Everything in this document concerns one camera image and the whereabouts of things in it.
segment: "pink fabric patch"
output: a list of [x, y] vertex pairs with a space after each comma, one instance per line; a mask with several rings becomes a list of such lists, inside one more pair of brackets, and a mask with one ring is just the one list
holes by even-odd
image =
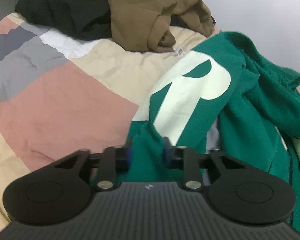
[[67, 62], [0, 103], [0, 133], [34, 171], [80, 148], [123, 144], [137, 109]]
[[8, 32], [11, 29], [16, 29], [18, 27], [19, 27], [18, 24], [15, 24], [11, 20], [9, 20], [7, 17], [5, 17], [0, 22], [0, 34], [8, 34]]

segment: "brown cloth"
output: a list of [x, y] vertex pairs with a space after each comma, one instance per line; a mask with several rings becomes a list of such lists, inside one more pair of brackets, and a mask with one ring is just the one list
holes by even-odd
[[214, 25], [202, 0], [108, 0], [112, 37], [128, 51], [171, 52], [176, 43], [169, 30], [171, 15], [209, 37]]

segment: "green sweatshirt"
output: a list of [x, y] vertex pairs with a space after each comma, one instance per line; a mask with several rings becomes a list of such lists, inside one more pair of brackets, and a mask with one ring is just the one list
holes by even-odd
[[120, 181], [181, 181], [162, 137], [204, 154], [217, 117], [223, 151], [289, 182], [300, 232], [300, 74], [262, 57], [245, 35], [223, 32], [190, 51], [155, 85], [130, 126], [134, 158]]

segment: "white wall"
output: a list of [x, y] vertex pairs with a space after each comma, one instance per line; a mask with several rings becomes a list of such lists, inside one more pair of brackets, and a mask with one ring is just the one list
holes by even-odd
[[249, 36], [273, 63], [300, 72], [300, 0], [203, 0], [217, 26]]

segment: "bed sheet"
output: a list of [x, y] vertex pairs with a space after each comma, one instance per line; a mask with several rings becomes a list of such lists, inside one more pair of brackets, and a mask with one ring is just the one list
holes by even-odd
[[[171, 27], [175, 49], [206, 37]], [[13, 180], [80, 148], [101, 152], [124, 143], [130, 122], [158, 79], [181, 59], [176, 53], [126, 52], [111, 39], [74, 40], [27, 23], [0, 22], [0, 231], [2, 204]]]

